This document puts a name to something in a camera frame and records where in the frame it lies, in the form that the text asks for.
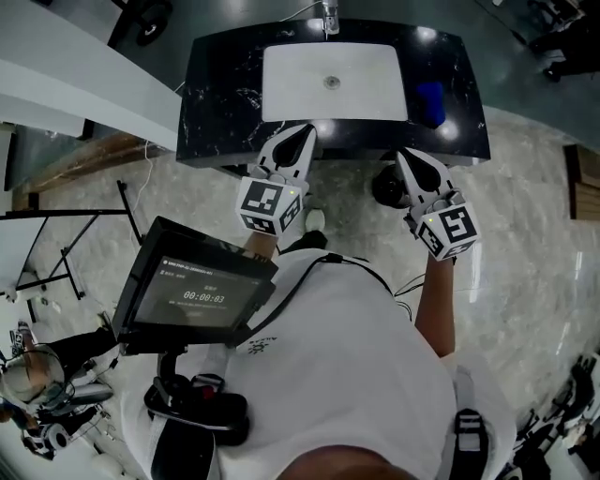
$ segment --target white t-shirt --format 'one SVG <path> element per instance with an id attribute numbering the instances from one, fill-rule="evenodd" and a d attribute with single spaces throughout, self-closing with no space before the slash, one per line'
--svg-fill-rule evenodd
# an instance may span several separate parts
<path id="1" fill-rule="evenodd" d="M 326 253 L 308 249 L 278 258 L 276 292 L 249 325 L 266 317 Z M 206 350 L 191 348 L 177 372 L 209 373 Z M 152 428 L 143 394 L 156 361 L 137 360 L 136 380 L 122 402 L 124 435 L 150 476 L 159 430 Z M 276 479 L 306 452 L 349 445 L 376 452 L 419 480 L 433 479 L 457 412 L 456 365 L 472 373 L 475 406 L 493 435 L 486 478 L 495 478 L 516 428 L 485 360 L 454 354 L 441 361 L 374 276 L 356 265 L 319 263 L 280 316 L 229 359 L 227 389 L 246 397 L 252 430 L 244 444 L 219 448 L 221 474 L 225 480 Z"/>

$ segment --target white sink basin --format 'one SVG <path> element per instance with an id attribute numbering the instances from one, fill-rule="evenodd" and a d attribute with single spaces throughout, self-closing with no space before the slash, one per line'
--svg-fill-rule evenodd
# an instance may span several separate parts
<path id="1" fill-rule="evenodd" d="M 396 49 L 370 43 L 296 43 L 264 50 L 262 120 L 406 121 Z"/>

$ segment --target cable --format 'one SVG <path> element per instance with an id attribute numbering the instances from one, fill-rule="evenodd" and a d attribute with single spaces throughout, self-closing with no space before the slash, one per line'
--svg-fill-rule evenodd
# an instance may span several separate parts
<path id="1" fill-rule="evenodd" d="M 411 323 L 413 323 L 413 310 L 411 309 L 411 307 L 409 306 L 409 304 L 404 303 L 404 302 L 396 302 L 397 305 L 399 305 L 400 307 L 403 307 L 406 312 L 409 314 L 409 321 Z"/>
<path id="2" fill-rule="evenodd" d="M 385 283 L 385 280 L 383 280 L 383 278 L 381 278 L 376 272 L 374 272 L 373 270 L 371 270 L 370 268 L 368 268 L 367 266 L 365 266 L 365 265 L 363 265 L 361 263 L 353 262 L 352 260 L 347 259 L 345 257 L 342 257 L 341 255 L 338 255 L 336 253 L 330 252 L 327 255 L 323 255 L 322 257 L 319 257 L 318 259 L 315 259 L 310 264 L 310 266 L 307 268 L 306 272 L 300 277 L 300 279 L 298 280 L 298 282 L 293 286 L 293 288 L 290 290 L 290 292 L 287 294 L 287 296 L 281 301 L 281 303 L 279 303 L 279 305 L 277 305 L 273 309 L 273 311 L 271 311 L 271 313 L 269 313 L 267 315 L 267 317 L 264 320 L 262 320 L 262 322 L 260 322 L 255 328 L 253 328 L 251 330 L 243 330 L 243 331 L 241 331 L 240 335 L 234 341 L 235 346 L 239 346 L 242 343 L 244 343 L 246 340 L 254 337 L 261 330 L 263 330 L 264 327 L 266 327 L 267 325 L 269 325 L 270 323 L 272 323 L 279 316 L 279 314 L 285 309 L 285 307 L 288 306 L 288 304 L 292 301 L 292 299 L 295 296 L 295 294 L 298 291 L 298 289 L 302 286 L 302 284 L 307 279 L 307 277 L 310 274 L 310 272 L 312 271 L 312 269 L 318 263 L 336 263 L 336 264 L 350 264 L 350 265 L 360 266 L 362 269 L 366 270 L 372 276 L 374 276 L 377 279 L 377 281 L 379 281 L 383 285 L 383 287 L 388 292 L 390 292 L 390 294 L 392 294 L 392 291 L 387 286 L 387 283 Z"/>
<path id="3" fill-rule="evenodd" d="M 119 352 L 114 359 L 111 361 L 111 363 L 104 368 L 100 373 L 98 373 L 96 375 L 96 378 L 92 381 L 95 382 L 101 375 L 104 375 L 107 371 L 109 371 L 110 369 L 114 369 L 116 367 L 116 364 L 119 362 L 119 357 L 121 356 L 121 353 Z"/>
<path id="4" fill-rule="evenodd" d="M 406 287 L 408 287 L 411 283 L 413 283 L 415 280 L 424 277 L 425 274 L 421 274 L 418 277 L 413 278 L 410 281 L 407 281 L 404 285 L 402 285 L 399 289 L 397 289 L 396 293 L 394 293 L 394 296 L 399 295 L 400 292 L 402 292 L 403 289 L 405 289 Z"/>
<path id="5" fill-rule="evenodd" d="M 418 288 L 420 288 L 420 287 L 423 287 L 424 283 L 425 283 L 425 282 L 423 282 L 423 283 L 419 283 L 418 285 L 414 285 L 414 286 L 412 286 L 412 287 L 411 287 L 409 290 L 405 290 L 404 292 L 399 292 L 399 293 L 396 293 L 396 294 L 394 295 L 394 297 L 396 298 L 397 296 L 404 295 L 404 294 L 406 294 L 406 293 L 408 293 L 408 292 L 412 292 L 413 290 L 416 290 L 416 289 L 418 289 Z"/>
<path id="6" fill-rule="evenodd" d="M 517 41 L 523 45 L 527 45 L 527 40 L 517 31 L 513 30 L 511 27 L 509 27 L 506 23 L 504 23 L 500 18 L 498 18 L 496 15 L 494 15 L 492 12 L 490 12 L 486 7 L 484 7 L 482 4 L 480 4 L 478 2 L 478 0 L 473 0 L 481 9 L 483 9 L 487 15 L 489 15 L 492 19 L 494 19 L 496 22 L 498 22 L 500 25 L 502 25 L 506 30 L 508 30 L 512 36 L 514 38 L 517 39 Z"/>
<path id="7" fill-rule="evenodd" d="M 150 158 L 148 158 L 148 144 L 149 143 L 150 143 L 150 141 L 146 140 L 146 145 L 143 148 L 143 156 L 146 159 L 146 161 L 150 164 L 150 169 L 148 170 L 148 176 L 146 177 L 146 181 L 143 182 L 142 187 L 138 190 L 138 196 L 136 197 L 135 203 L 133 204 L 133 208 L 131 209 L 131 215 L 133 215 L 133 213 L 138 208 L 138 205 L 140 204 L 140 198 L 142 196 L 142 192 L 146 188 L 148 183 L 150 182 L 150 177 L 152 176 L 152 171 L 154 170 L 154 163 L 152 163 L 152 160 Z M 133 249 L 133 255 L 135 256 L 137 252 L 135 250 L 135 245 L 133 243 L 133 231 L 129 232 L 129 243 L 131 244 L 131 247 Z"/>
<path id="8" fill-rule="evenodd" d="M 323 0 L 319 0 L 318 2 L 314 2 L 312 4 L 310 4 L 308 7 L 304 7 L 301 10 L 298 10 L 297 12 L 295 12 L 293 15 L 290 15 L 289 17 L 286 17 L 284 19 L 281 19 L 280 22 L 286 22 L 288 20 L 291 20 L 293 17 L 297 17 L 298 15 L 300 15 L 302 12 L 307 11 L 309 8 L 314 7 L 315 5 L 321 4 L 323 2 Z"/>
<path id="9" fill-rule="evenodd" d="M 90 428 L 88 428 L 87 430 L 83 431 L 82 433 L 80 433 L 77 437 L 74 437 L 73 439 L 71 439 L 71 443 L 75 442 L 76 440 L 79 440 L 83 435 L 85 435 L 88 431 L 90 431 L 92 428 L 94 428 L 97 424 L 100 423 L 100 420 L 102 420 L 102 417 L 100 417 L 96 423 L 94 425 L 92 425 Z"/>

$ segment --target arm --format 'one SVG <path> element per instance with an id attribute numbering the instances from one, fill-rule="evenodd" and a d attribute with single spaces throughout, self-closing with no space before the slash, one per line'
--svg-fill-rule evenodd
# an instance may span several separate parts
<path id="1" fill-rule="evenodd" d="M 440 358 L 455 349 L 453 280 L 452 259 L 436 262 L 429 256 L 415 326 Z"/>
<path id="2" fill-rule="evenodd" d="M 270 259 L 273 258 L 273 252 L 275 252 L 277 244 L 278 238 L 276 236 L 253 232 L 246 241 L 244 248 Z"/>
<path id="3" fill-rule="evenodd" d="M 27 376 L 29 382 L 40 390 L 48 384 L 50 367 L 43 353 L 26 352 L 23 354 L 27 365 Z"/>
<path id="4" fill-rule="evenodd" d="M 28 430 L 36 430 L 39 428 L 38 420 L 36 420 L 33 416 L 28 414 L 27 412 L 23 412 L 25 418 L 27 420 L 27 429 Z"/>
<path id="5" fill-rule="evenodd" d="M 36 348 L 36 344 L 34 343 L 34 339 L 29 333 L 22 334 L 22 342 L 25 345 L 25 351 L 28 352 L 30 350 L 34 350 Z"/>

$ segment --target hair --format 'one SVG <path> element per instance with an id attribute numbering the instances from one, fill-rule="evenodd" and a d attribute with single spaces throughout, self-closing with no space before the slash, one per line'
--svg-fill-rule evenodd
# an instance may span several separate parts
<path id="1" fill-rule="evenodd" d="M 5 424 L 12 418 L 12 410 L 7 409 L 5 405 L 0 405 L 0 424 Z"/>

